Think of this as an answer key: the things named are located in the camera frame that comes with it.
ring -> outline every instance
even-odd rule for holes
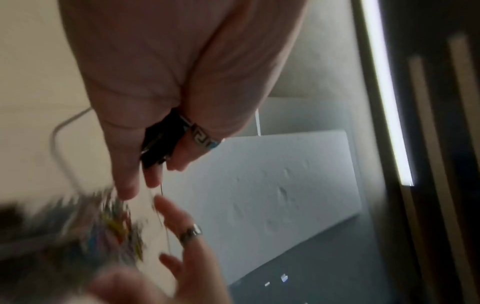
[[[215,141],[213,140],[212,138],[210,138],[210,136],[208,136],[203,130],[201,127],[199,127],[198,125],[193,125],[191,127],[191,133],[193,135],[193,140],[201,145],[202,147],[205,147],[207,149],[213,149],[213,148],[216,148],[218,147],[218,145],[221,143],[221,142],[218,142],[218,141]]]
[[[192,227],[188,228],[186,232],[180,234],[180,237],[178,238],[180,240],[180,244],[182,245],[183,248],[185,248],[185,245],[194,237],[202,235],[202,230],[197,224],[193,224]]]

white panel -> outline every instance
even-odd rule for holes
[[[228,283],[361,209],[344,131],[231,138],[162,187],[202,227]]]

finger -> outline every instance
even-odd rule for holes
[[[194,224],[192,217],[163,196],[155,196],[155,209],[165,218],[164,224],[177,237]]]
[[[162,183],[163,165],[155,164],[148,169],[143,169],[145,183],[148,188],[157,188]]]
[[[173,274],[175,279],[179,279],[183,269],[183,263],[176,257],[162,253],[159,257],[160,262]]]
[[[166,168],[184,171],[191,162],[207,154],[208,151],[208,148],[194,140],[192,130],[189,129],[176,144],[170,160],[166,162]]]
[[[119,198],[128,200],[139,192],[140,153],[145,129],[123,128],[100,120],[110,153],[111,172]]]
[[[115,268],[99,275],[87,292],[108,304],[164,303],[167,296],[138,270]]]

hand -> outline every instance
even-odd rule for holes
[[[156,196],[155,207],[165,218],[165,225],[177,237],[194,224],[190,215],[167,199]],[[140,272],[116,268],[96,278],[88,291],[108,304],[229,304],[230,299],[217,259],[202,236],[185,245],[183,261],[168,254],[160,255],[178,282],[173,298],[166,296]]]
[[[58,0],[122,199],[139,190],[145,128],[171,110],[214,140],[238,132],[267,97],[307,0]],[[187,132],[168,170],[207,153]],[[149,187],[162,169],[144,170]]]

